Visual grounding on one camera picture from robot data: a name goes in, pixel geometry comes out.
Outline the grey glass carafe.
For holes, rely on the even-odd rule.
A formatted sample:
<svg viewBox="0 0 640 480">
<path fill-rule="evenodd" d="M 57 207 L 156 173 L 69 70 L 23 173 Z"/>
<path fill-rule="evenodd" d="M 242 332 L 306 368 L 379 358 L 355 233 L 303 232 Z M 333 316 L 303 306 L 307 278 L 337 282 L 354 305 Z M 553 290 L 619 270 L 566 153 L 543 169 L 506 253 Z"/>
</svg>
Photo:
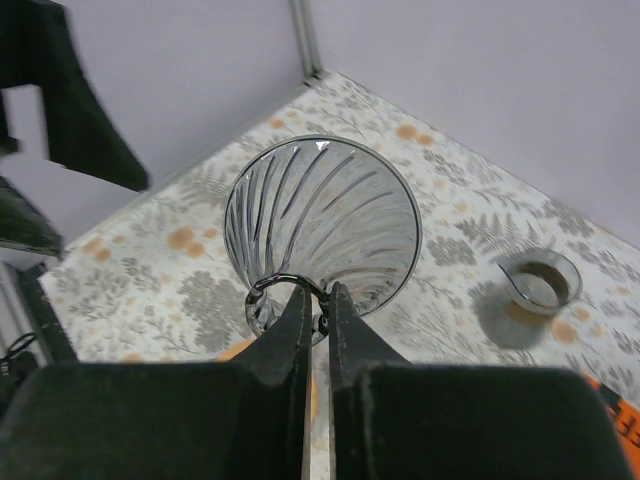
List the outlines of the grey glass carafe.
<svg viewBox="0 0 640 480">
<path fill-rule="evenodd" d="M 551 249 L 523 250 L 497 266 L 506 277 L 509 299 L 532 314 L 555 316 L 582 294 L 583 278 L 576 265 Z"/>
</svg>

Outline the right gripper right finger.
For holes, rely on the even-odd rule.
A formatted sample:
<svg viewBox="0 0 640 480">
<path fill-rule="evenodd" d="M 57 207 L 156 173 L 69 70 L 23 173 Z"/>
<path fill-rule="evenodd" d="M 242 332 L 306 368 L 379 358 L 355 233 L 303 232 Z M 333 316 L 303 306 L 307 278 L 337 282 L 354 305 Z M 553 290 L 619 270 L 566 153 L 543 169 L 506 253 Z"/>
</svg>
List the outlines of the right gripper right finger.
<svg viewBox="0 0 640 480">
<path fill-rule="evenodd" d="M 559 368 L 415 364 L 332 288 L 336 479 L 629 479 L 599 394 Z"/>
</svg>

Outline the orange coffee filter pack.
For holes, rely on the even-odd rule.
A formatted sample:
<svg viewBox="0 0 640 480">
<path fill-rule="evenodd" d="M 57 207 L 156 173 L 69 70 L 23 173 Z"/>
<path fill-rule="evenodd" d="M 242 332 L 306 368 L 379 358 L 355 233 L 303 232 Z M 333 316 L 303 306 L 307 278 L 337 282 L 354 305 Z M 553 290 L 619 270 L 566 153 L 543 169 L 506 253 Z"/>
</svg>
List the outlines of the orange coffee filter pack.
<svg viewBox="0 0 640 480">
<path fill-rule="evenodd" d="M 591 386 L 600 393 L 604 400 L 613 420 L 615 430 L 627 453 L 632 458 L 638 457 L 639 411 L 606 384 L 601 383 L 591 376 L 586 376 L 586 379 Z"/>
</svg>

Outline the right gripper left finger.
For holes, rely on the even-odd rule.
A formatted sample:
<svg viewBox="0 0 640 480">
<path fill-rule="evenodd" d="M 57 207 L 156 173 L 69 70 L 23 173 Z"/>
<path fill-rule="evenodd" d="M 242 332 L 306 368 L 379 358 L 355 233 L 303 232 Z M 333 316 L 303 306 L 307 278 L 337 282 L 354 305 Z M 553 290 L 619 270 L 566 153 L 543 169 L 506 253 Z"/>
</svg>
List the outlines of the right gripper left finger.
<svg viewBox="0 0 640 480">
<path fill-rule="evenodd" d="M 34 372 L 1 423 L 5 479 L 306 479 L 310 290 L 230 360 Z"/>
</svg>

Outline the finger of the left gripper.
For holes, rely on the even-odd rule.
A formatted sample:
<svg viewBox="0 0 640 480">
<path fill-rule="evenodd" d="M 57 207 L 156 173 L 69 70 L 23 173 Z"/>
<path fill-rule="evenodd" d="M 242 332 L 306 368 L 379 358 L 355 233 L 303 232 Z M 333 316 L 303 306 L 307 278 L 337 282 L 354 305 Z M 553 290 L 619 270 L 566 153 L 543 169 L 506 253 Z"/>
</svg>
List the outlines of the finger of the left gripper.
<svg viewBox="0 0 640 480">
<path fill-rule="evenodd" d="M 61 258 L 63 237 L 10 182 L 1 177 L 1 247 Z"/>
<path fill-rule="evenodd" d="M 83 72 L 66 8 L 53 1 L 1 3 L 1 88 L 25 85 L 40 89 L 51 162 L 132 191 L 149 188 Z"/>
</svg>

